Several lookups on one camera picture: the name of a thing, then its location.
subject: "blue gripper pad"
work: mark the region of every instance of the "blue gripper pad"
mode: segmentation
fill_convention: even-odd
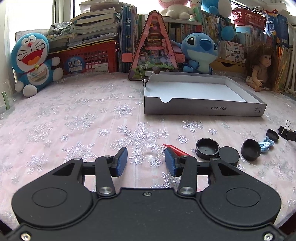
[[[120,177],[123,173],[124,168],[126,167],[126,162],[128,160],[128,150],[125,148],[123,153],[118,158],[118,163],[116,167],[116,176]]]
[[[165,164],[171,174],[171,176],[175,177],[177,174],[177,168],[175,165],[175,159],[173,158],[173,156],[170,154],[170,152],[168,151],[168,149],[165,149]]]

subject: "doll's face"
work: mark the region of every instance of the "doll's face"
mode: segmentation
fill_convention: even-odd
[[[260,58],[260,63],[268,68],[271,65],[271,55],[263,55]]]

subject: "glass mug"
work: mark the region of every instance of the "glass mug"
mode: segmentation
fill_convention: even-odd
[[[4,81],[0,88],[0,93],[0,118],[4,118],[15,109],[9,80]]]

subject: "red plastic basket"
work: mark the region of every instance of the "red plastic basket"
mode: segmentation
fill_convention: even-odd
[[[235,8],[232,11],[235,25],[253,25],[265,30],[266,18],[245,8]]]
[[[116,41],[97,43],[89,46],[50,53],[47,58],[59,57],[64,74],[84,72],[112,73],[117,71]]]

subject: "gray cloth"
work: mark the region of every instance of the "gray cloth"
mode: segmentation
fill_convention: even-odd
[[[70,33],[72,24],[69,22],[54,23],[50,26],[47,35],[53,35],[54,37],[62,36]]]

